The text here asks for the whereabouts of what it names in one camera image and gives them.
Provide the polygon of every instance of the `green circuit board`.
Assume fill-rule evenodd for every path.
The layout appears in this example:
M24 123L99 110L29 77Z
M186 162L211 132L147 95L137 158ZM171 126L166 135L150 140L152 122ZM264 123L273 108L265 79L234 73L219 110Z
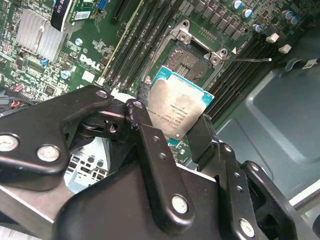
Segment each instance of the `green circuit board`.
M98 10L88 1L78 0L73 11L89 9L90 17L83 21L79 30L65 32L57 59L43 64L45 59L17 44L16 38L24 9L30 9L50 21L54 2L2 0L0 86L11 88L23 84L24 96L40 100L54 98L87 85L97 85L106 91L117 88L134 96L147 69L150 70L149 76L154 77L162 65L170 64L176 49L183 48L185 53L189 51L188 54L196 56L202 67L205 64L208 67L200 71L196 67L191 69L181 65L179 71L186 76L191 70L201 72L192 81L209 90L215 77L224 71L227 64L214 66L204 57L206 54L226 49L228 59L236 58L254 34L254 24L263 29L272 28L284 43L294 46L305 32L305 20L318 14L313 0L243 0L239 9L235 9L234 2L108 0L105 1L105 8ZM246 10L252 11L248 18L244 18ZM284 19L283 11L293 11L298 16L298 22L291 24ZM205 48L199 47L199 44L183 46L178 39L171 39L164 45L170 31L184 21L189 22L188 33L192 39L202 43ZM161 54L153 62L160 47ZM181 163L190 156L186 139L171 148L175 159Z

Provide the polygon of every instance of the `black plastic bracket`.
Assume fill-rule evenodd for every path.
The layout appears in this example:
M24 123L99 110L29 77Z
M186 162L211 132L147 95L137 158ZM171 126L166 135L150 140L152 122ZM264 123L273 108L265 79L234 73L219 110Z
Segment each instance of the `black plastic bracket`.
M255 200L256 221L268 239L319 239L260 166L246 161L241 168Z
M219 183L221 235L226 239L267 239L255 219L246 175L238 167L232 148L218 140L208 116L199 117L188 132L188 141L198 170ZM241 228L244 221L252 227L250 234Z
M152 127L147 108L139 101L128 100L125 115L128 141L137 150L154 221L168 234L181 234L192 225L195 209L165 136ZM174 197L184 201L186 212L174 208Z
M80 121L113 101L101 91L83 87L0 118L0 135L18 140L15 149L0 151L0 183L34 191L55 188L69 164L69 145ZM37 151L42 146L58 149L58 158L41 160Z

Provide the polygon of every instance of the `black ram slot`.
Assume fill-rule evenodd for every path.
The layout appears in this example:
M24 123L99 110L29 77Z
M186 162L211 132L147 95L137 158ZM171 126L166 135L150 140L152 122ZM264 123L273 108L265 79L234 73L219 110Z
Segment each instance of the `black ram slot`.
M263 36L254 36L237 58L273 58L279 59L277 46L265 42ZM206 109L205 113L215 123L238 99L246 88L257 78L263 77L274 63L270 62L233 62L221 74L209 90L214 94L214 102Z
M260 72L260 73L264 73L264 75L266 75L270 70L272 69L272 67L267 66L265 67L264 65L260 66L256 72ZM232 98L230 98L228 101L225 102L225 104L222 106L222 108L212 116L212 122L215 123L216 121L219 120L219 118L222 117L222 115L233 105L233 103L237 100L238 96L240 95L240 93L245 90L254 80L255 76L253 76L252 78L249 78L243 85L242 87L238 90L238 92L236 94L234 94L232 96Z
M144 11L141 13L139 19L136 21L130 33L128 34L126 41L122 44L120 51L117 53L115 60L112 64L113 67L111 67L110 70L107 72L106 79L108 83L111 83L110 85L117 84L117 82L114 82L116 76L119 74L120 70L124 65L124 61L127 59L134 44L137 42L137 39L140 37L142 31L146 27L145 23L154 13L154 10L149 10L149 6L153 5L154 1L149 1L148 5L144 8Z
M118 81L124 81L124 75L126 75L126 72L130 70L130 67L128 66L132 66L137 60L137 54L139 53L140 49L139 46L142 45L146 39L148 39L149 34L151 34L155 29L155 23L157 22L156 19L158 19L163 11L165 11L168 2L170 2L170 0L166 0L165 2L159 1L157 6L152 8L148 18L143 21L141 31L135 35L130 47L126 48L125 55L119 55L120 60L122 59L124 61L119 64L118 71L113 72L111 77L112 80L115 80L116 85Z
M170 19L172 19L177 11L179 9L179 6L182 4L183 0L176 0L174 4L170 7L170 11L168 14L166 14L163 18L159 20L159 24L157 28L159 29L158 35L154 36L151 42L149 43L149 46L147 43L145 43L145 46L143 46L144 50L140 53L138 59L138 66L134 69L133 73L127 77L129 81L125 85L126 88L130 87L134 80L138 77L138 73L141 71L143 65L145 64L148 56L151 54L153 47L157 44L161 36L166 32L167 29L167 23Z
M264 48L265 48L265 45L261 45L259 47L254 48L254 51L251 52L250 58L259 59L260 58L259 54L263 51ZM230 79L230 77L229 77L226 82L227 84L221 84L220 88L218 88L212 94L214 96L219 96L219 97L223 96L223 94L226 92L227 88L232 86L239 78L241 78L243 76L243 74L245 73L245 71L247 70L247 67L250 67L252 65L254 65L254 64L252 64L252 62L239 63L238 64L239 67L237 67L236 71L232 71L232 74L230 75L233 78Z
M125 89L128 88L132 82L135 80L134 78L130 78L128 77L130 71L132 70L132 68L135 67L135 65L137 64L137 62L139 62L141 60L141 55L142 55L142 52L143 52L143 49L144 47L147 45L147 44L150 44L150 37L155 37L155 34L157 34L161 28L161 26L159 26L159 21L164 19L165 16L167 15L167 10L169 8L169 4L170 4L171 0L167 0L165 2L165 4L162 5L162 8L161 10L159 11L160 12L160 15L158 15L157 17L155 17L154 19L152 19L152 25L151 25L151 31L149 31L148 33L146 33L146 37L143 39L143 41L141 41L139 43L139 45L137 45L137 48L135 49L136 51L132 52L131 53L131 62L129 64L129 66L131 66L130 68L129 67L126 67L124 68L123 72L121 73L121 78L123 79L123 82L125 83Z
M126 12L126 9L129 5L131 0L119 0L119 3L116 5L112 17L116 21L120 21L123 17L124 13Z
M247 43L247 45L244 47L244 49L236 57L238 59L247 58L248 56L250 56L252 51L256 48L258 43L259 43L259 41L257 41L257 38L253 37ZM226 70L222 73L222 75L219 76L215 80L215 82L214 82L213 86L210 88L209 92L211 94L215 94L217 92L217 90L219 90L221 88L221 86L223 86L225 81L228 81L228 79L229 79L228 76L231 76L234 71L236 71L238 68L240 68L241 64L242 64L242 62L232 62L232 63L230 63L229 66L226 68Z

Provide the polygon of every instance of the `aluminum heatsink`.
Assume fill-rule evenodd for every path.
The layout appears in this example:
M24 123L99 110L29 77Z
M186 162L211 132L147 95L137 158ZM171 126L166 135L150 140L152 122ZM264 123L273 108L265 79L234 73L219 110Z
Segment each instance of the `aluminum heatsink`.
M66 34L51 26L50 21L31 9L24 9L16 36L23 49L54 63L65 41Z

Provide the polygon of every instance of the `silver screw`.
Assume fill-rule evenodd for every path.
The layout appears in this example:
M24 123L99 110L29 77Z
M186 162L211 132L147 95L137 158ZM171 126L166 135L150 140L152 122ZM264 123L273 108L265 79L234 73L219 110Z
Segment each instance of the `silver screw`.
M185 214L188 211L188 204L181 196L175 195L172 198L172 206L180 214Z
M38 158L45 162L53 162L60 156L59 149L54 145L44 145L36 152Z
M134 102L133 102L133 105L135 105L136 107L142 109L142 104L141 104L141 102L139 102L139 101L134 101Z
M107 95L107 93L106 93L105 91L99 90L99 91L96 92L96 94L97 94L99 97L104 98L104 99L106 99L106 98L108 97L108 95Z
M255 230L247 220L242 218L240 219L239 224L245 235L250 238L253 238L255 236Z
M257 165L255 165L254 163L251 163L251 167L253 168L253 170L255 170L256 172L259 171L259 168Z
M227 150L228 152L232 152L231 148L228 145L224 145L225 150Z
M77 46L81 46L84 42L82 41L81 38L77 38L75 41L74 41L75 45Z
M12 135L0 135L0 152L9 152L18 147L19 141Z

